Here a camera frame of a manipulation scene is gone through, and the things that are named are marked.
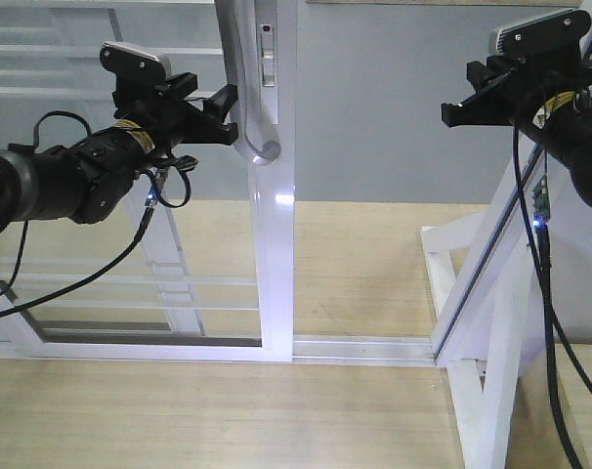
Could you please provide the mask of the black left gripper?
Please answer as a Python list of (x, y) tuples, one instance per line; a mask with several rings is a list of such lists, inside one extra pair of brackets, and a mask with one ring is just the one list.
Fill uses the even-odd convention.
[(236, 123), (225, 123), (238, 101), (237, 86), (227, 84), (202, 100), (202, 109), (187, 101), (197, 89), (191, 72), (170, 78), (163, 72), (117, 72), (112, 93), (113, 147), (176, 147), (181, 144), (232, 145)]

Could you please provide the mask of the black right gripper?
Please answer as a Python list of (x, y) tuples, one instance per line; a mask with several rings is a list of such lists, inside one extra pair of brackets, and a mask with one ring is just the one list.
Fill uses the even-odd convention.
[(457, 126), (512, 126), (522, 130), (572, 127), (592, 113), (592, 60), (576, 46), (518, 58), (493, 55), (466, 64), (474, 94), (442, 104), (442, 122)]

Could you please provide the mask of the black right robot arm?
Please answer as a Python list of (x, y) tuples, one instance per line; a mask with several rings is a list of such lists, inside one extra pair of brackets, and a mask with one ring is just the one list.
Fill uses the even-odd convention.
[(518, 57), (493, 55), (467, 64), (475, 93), (443, 104), (448, 127), (514, 126), (569, 170), (592, 208), (592, 60), (576, 45)]

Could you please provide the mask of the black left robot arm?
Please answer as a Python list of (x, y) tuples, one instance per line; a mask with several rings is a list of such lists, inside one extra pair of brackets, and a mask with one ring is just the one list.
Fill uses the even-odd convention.
[(177, 157), (174, 147), (232, 145), (238, 129), (226, 117), (238, 100), (236, 86), (224, 86), (201, 107), (187, 100), (196, 88), (191, 72), (145, 83), (117, 77), (111, 126), (87, 131), (69, 148), (39, 152), (35, 145), (10, 144), (0, 150), (0, 226), (59, 218), (99, 223), (142, 174), (154, 181), (159, 171), (185, 176), (195, 168), (196, 158)]

